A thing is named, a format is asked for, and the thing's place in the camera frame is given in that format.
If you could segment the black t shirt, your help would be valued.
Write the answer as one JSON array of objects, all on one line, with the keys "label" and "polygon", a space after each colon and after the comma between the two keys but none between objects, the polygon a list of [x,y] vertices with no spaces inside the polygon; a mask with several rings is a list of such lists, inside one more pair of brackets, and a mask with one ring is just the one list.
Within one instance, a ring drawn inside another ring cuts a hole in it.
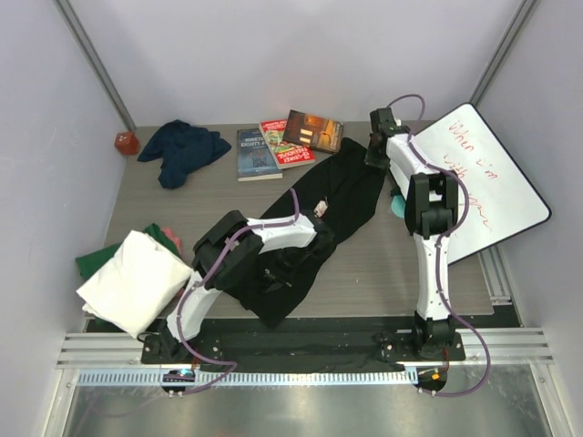
[{"label": "black t shirt", "polygon": [[275,328],[282,323],[305,299],[320,268],[336,248],[374,216],[385,173],[368,166],[365,155],[364,146],[346,137],[338,153],[316,164],[293,184],[301,211],[313,212],[321,202],[326,204],[322,221],[334,233],[332,251],[302,270],[301,279],[293,291],[261,293],[261,267],[267,252],[260,254],[242,282],[227,290],[265,326]]}]

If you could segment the white dry-erase board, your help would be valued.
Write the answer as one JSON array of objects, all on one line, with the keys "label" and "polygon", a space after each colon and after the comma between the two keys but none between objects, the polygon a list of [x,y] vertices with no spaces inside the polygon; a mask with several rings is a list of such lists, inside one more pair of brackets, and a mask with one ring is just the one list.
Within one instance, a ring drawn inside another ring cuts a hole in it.
[{"label": "white dry-erase board", "polygon": [[468,215],[450,238],[451,264],[550,219],[549,205],[472,104],[421,130],[414,144],[431,163],[453,170],[468,191]]}]

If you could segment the dark cover paperback book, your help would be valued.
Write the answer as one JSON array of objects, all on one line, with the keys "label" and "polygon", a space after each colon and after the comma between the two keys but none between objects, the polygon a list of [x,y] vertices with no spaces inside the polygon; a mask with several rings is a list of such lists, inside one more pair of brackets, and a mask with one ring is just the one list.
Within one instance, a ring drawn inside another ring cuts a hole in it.
[{"label": "dark cover paperback book", "polygon": [[291,110],[282,140],[312,150],[335,154],[340,150],[344,123]]}]

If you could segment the red cover book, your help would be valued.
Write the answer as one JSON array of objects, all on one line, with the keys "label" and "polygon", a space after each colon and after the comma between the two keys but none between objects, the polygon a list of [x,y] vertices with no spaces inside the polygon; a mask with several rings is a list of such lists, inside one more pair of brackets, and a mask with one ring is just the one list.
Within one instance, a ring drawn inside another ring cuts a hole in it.
[{"label": "red cover book", "polygon": [[283,140],[286,119],[261,121],[260,132],[270,148],[278,169],[295,168],[315,162],[313,152],[305,146],[298,146]]}]

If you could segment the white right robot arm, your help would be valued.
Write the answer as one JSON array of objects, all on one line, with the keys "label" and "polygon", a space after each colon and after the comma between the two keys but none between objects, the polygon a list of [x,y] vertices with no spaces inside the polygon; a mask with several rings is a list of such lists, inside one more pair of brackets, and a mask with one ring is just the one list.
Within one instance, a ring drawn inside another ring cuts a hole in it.
[{"label": "white right robot arm", "polygon": [[407,361],[462,361],[465,351],[448,290],[449,240],[466,217],[458,213],[459,177],[421,151],[390,107],[375,109],[370,120],[365,163],[385,171],[393,193],[404,195],[404,223],[417,253],[419,295],[412,332],[398,336],[395,345]]}]

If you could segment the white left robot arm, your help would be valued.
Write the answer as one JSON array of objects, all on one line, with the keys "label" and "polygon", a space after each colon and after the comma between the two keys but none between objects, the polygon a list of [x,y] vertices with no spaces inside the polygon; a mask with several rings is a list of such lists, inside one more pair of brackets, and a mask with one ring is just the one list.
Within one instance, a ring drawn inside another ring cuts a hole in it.
[{"label": "white left robot arm", "polygon": [[182,298],[159,332],[148,336],[152,353],[164,361],[187,361],[219,294],[243,286],[253,275],[260,294],[289,290],[301,264],[332,244],[332,230],[311,211],[265,219],[227,213],[196,243],[194,271]]}]

